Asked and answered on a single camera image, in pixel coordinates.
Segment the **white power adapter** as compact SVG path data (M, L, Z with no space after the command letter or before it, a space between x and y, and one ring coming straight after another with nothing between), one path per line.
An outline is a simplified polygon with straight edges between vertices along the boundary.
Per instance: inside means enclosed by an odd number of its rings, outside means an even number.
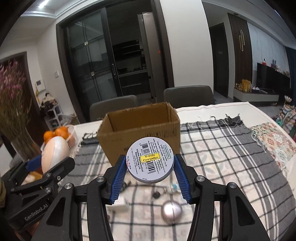
M130 204L128 203L127 199L124 197L119 197L114 204L107 205L106 208L110 211L115 212L125 212L130 209Z

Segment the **silver egg-shaped case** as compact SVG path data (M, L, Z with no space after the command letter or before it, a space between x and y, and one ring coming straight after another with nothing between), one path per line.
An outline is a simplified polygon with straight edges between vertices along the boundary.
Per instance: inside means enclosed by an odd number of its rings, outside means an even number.
M178 223L182 217L182 213L182 206L176 201L169 200L164 202L161 206L162 219L168 225Z

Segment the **round tin with label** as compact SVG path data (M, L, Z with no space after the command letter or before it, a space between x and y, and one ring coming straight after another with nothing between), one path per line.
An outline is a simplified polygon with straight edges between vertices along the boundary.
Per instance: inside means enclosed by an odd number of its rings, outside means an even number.
M126 165L133 178L142 183L154 184L170 175L174 167L174 154L165 140L145 137L130 146Z

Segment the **small medic figurine keychain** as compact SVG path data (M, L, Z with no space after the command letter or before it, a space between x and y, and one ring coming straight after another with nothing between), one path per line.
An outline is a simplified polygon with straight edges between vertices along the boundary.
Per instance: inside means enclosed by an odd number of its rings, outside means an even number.
M178 186L177 183L170 183L167 187L166 187L166 191L168 194L175 194L175 193L180 193L180 188Z

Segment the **glass vase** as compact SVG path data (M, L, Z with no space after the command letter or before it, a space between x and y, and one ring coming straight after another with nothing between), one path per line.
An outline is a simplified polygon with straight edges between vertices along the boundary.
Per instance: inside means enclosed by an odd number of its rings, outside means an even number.
M15 153L19 155L23 162L30 161L41 154L40 147L31 138L25 128L12 141L1 133L1 138L5 144L10 143Z

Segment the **white fruit basket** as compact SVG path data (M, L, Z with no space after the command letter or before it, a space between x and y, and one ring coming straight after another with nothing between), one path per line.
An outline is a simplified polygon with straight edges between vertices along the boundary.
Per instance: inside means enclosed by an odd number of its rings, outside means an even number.
M78 136L77 133L75 131L75 128L73 125L66 125L68 132L69 132L69 138L67 138L67 140L65 140L67 142L67 145L69 147L70 150L70 156L74 157L74 154L76 152L76 148L78 146ZM45 142L43 142L43 144L41 145L40 151L42 152L45 148L46 144Z

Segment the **white shelf with clutter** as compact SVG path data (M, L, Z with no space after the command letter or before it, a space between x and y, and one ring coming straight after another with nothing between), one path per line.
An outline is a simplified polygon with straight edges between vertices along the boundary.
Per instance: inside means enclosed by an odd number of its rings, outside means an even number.
M58 102L48 92L45 93L45 96L42 99L40 111L51 131L61 126L65 126L69 122L69 118L63 114Z

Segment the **dried pink flowers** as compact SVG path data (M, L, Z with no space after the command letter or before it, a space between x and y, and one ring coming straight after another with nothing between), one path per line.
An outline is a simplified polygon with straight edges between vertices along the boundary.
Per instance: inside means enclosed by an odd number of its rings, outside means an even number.
M23 85L27 78L14 59L1 64L1 134L10 141L25 132L32 102L26 104Z

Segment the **plaid grey white tablecloth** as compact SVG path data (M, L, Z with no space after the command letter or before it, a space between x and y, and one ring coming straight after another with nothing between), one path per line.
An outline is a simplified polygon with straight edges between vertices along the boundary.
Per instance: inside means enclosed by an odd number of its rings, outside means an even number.
M263 223L271 240L280 240L295 219L292 189L268 150L239 117L181 125L180 153L185 163L199 175L218 184L235 182ZM194 206L180 193L152 200L155 191L177 183L174 174L155 184L143 184L126 175L127 188L121 196L130 207L125 212L110 211L110 228L115 240L186 240ZM164 202L181 204L180 221L166 224L161 216Z

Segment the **grey dining chair left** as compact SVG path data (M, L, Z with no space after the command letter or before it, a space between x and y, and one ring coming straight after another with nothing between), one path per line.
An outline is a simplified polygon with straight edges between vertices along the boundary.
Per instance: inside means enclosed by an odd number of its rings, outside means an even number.
M90 107L90 121L102 120L112 111L138 107L138 99L135 95L121 96L94 103Z

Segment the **grey dining chair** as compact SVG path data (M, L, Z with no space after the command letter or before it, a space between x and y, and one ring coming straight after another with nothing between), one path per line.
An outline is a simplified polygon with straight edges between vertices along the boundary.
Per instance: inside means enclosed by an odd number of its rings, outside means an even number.
M167 88L163 92L164 101L173 108L215 104L212 89L207 85Z
M121 96L94 103L90 107L90 121L102 120L112 111L138 107L138 99L135 95Z

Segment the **key with black head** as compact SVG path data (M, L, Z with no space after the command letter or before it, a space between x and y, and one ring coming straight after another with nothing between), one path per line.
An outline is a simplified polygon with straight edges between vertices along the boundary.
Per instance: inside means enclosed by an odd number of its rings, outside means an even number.
M159 198L161 198L162 196L164 196L167 192L165 190L163 191L155 191L153 194L152 194L152 200L157 200Z

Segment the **floral patterned cloth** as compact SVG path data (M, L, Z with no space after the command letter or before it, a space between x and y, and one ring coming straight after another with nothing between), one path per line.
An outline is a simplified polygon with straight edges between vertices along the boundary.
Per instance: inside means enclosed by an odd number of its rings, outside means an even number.
M293 143L272 123L252 126L251 130L270 152L280 169L287 171L287 164L295 154Z

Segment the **black sliding glass door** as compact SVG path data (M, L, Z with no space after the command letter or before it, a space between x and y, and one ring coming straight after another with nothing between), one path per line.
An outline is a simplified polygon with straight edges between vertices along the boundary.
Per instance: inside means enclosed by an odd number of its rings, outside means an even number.
M160 1L101 1L56 26L63 77L78 120L90 107L134 95L162 102L174 84Z

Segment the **black television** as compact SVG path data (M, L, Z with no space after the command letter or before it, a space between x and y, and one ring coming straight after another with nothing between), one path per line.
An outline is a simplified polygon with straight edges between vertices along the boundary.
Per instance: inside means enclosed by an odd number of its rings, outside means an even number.
M260 89L267 89L279 95L290 91L290 78L276 71L275 69L257 63L256 86Z

